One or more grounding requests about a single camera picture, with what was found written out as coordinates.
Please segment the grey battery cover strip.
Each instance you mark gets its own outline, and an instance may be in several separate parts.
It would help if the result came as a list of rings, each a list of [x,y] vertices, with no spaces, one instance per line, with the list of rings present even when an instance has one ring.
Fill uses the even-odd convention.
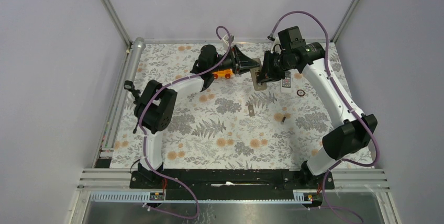
[[[252,104],[248,105],[248,114],[249,114],[250,117],[254,117],[255,116],[254,106]]]

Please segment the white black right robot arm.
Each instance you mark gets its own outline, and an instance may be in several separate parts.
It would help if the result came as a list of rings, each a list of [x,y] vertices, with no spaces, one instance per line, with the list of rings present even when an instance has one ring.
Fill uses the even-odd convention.
[[[280,31],[273,45],[278,48],[264,53],[257,82],[277,82],[285,78],[287,71],[298,70],[315,89],[334,128],[323,137],[318,153],[301,166],[302,185],[314,188],[320,183],[321,174],[346,155],[368,146],[378,122],[374,115],[364,113],[335,80],[327,46],[306,43],[297,26]]]

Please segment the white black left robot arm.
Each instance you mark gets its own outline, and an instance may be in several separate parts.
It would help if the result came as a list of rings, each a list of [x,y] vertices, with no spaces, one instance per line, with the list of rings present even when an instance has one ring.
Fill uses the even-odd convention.
[[[172,120],[176,100],[209,88],[215,72],[231,70],[233,74],[242,75],[259,66],[258,61],[243,54],[237,45],[227,48],[225,54],[219,54],[215,46],[207,44],[201,47],[189,77],[169,84],[150,80],[143,91],[125,82],[125,89],[134,97],[136,127],[145,135],[138,169],[146,169],[142,181],[147,186],[155,188],[162,183],[163,175],[158,169],[163,164],[163,131]]]

